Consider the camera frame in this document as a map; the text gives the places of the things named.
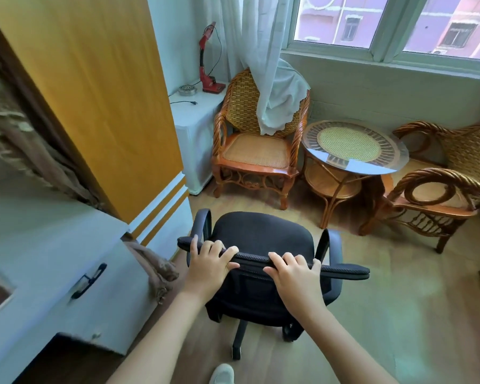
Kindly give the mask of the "person's left hand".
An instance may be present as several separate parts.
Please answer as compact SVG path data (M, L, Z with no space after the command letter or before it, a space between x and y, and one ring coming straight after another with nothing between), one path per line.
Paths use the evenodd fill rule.
M239 252L237 246L226 249L221 257L210 255L210 248L214 242L205 241L198 250L197 257L190 257L190 265L182 291L185 294L208 302L220 289L228 273L226 264Z

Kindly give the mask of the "person's right hand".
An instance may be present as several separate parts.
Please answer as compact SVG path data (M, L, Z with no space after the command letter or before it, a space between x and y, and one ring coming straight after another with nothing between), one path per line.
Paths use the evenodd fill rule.
M282 256L275 252L269 252L269 259L281 272L281 282L275 282L277 292L287 310L297 320L308 319L325 307L320 287L320 277L312 273L302 255L295 256L298 266L288 267L282 260Z

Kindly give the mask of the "wooden wardrobe with white stripes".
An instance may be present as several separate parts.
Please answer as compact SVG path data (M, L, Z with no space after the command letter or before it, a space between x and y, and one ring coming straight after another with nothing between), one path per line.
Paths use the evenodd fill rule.
M173 258L192 212L148 0L0 0L0 34L113 215Z

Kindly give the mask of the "white low cabinet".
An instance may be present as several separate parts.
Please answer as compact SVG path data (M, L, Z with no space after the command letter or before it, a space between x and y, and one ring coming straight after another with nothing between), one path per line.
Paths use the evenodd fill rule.
M183 162L183 174L191 195L198 195L212 179L213 124L222 107L226 90L219 94L202 91L196 84L194 96L169 96L174 126Z

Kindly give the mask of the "black office chair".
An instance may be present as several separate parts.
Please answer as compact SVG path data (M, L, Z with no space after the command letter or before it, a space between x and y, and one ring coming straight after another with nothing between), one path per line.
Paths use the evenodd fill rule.
M190 265L190 245L195 235L205 241L220 240L226 248L237 246L239 249L232 261L240 267L228 274L205 305L209 319L214 322L220 323L224 315L239 320L231 347L234 361L241 359L241 345L249 323L282 328L285 342L294 342L303 333L303 327L290 315L278 295L273 279L263 271L266 266L273 267L269 252L302 255L309 267L313 266L313 259L323 262L329 255L329 263L320 270L320 288L326 305L339 297L343 280L360 281L370 277L368 268L343 263L339 232L323 230L315 248L313 236L305 227L270 214L236 211L222 215L213 225L211 211L200 209L190 236L177 239L178 247L187 252L187 265Z

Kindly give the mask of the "white desk cabinet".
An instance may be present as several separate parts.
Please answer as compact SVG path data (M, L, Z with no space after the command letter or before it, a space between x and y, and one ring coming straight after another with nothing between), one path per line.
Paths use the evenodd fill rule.
M154 310L128 226L0 159L0 384L12 384L56 335L127 355ZM79 299L101 263L107 269Z

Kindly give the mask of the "person's white shoe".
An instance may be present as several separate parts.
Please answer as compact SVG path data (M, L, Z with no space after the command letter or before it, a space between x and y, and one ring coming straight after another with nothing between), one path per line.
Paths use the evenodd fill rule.
M233 367L230 364L222 363L214 369L208 384L234 384L234 379Z

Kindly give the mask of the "person's left forearm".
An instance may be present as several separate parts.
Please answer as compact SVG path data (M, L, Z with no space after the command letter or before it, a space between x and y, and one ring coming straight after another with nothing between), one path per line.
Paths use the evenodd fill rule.
M106 384L170 384L185 338L214 292L184 288Z

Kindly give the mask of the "brown crumpled cloth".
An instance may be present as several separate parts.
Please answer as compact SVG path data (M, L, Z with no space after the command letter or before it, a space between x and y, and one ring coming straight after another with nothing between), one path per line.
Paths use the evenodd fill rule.
M125 233L121 240L146 272L150 296L156 300L157 304L162 304L172 290L170 283L179 278L175 265L139 244L131 233Z

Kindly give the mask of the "white window frame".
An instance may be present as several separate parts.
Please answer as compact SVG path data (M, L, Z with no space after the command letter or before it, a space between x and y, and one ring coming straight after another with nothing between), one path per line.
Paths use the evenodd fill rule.
M480 0L290 0L283 49L480 79Z

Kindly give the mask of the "person's right forearm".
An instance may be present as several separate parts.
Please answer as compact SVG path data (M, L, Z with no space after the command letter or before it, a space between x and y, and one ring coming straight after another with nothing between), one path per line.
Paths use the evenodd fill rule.
M304 307L294 317L329 362L340 384L399 384L325 305Z

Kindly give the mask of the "red desk lamp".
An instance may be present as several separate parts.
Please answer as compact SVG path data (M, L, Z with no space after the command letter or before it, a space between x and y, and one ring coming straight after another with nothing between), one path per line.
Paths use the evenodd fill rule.
M205 47L206 47L207 41L211 38L215 30L215 25L216 25L216 22L213 21L211 24L209 24L205 28L203 32L203 36L198 43L199 44L199 79L202 84L202 91L209 94L219 94L226 88L226 85L224 83L218 83L215 77L209 75L205 71L205 65L204 65Z

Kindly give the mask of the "brown patterned cloth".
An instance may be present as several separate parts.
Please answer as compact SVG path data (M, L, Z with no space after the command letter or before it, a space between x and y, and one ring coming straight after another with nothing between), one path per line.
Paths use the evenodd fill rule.
M76 166L53 148L34 127L0 72L0 159L44 187L99 211L110 213L77 176Z

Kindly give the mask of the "white sheer curtain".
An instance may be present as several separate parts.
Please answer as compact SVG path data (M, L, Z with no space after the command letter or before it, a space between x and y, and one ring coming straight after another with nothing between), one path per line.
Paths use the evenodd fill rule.
M232 80L249 68L259 98L255 119L261 135L275 135L291 122L310 86L281 58L293 0L203 0L206 17L224 40L222 76Z

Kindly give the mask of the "round glass rattan table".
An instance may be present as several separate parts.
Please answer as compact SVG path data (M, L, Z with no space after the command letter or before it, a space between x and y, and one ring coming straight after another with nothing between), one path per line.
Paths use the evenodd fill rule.
M407 147L396 136L359 123L309 124L301 143L305 149L301 174L325 201L321 229L327 228L339 204L361 192L363 180L396 173L410 160Z

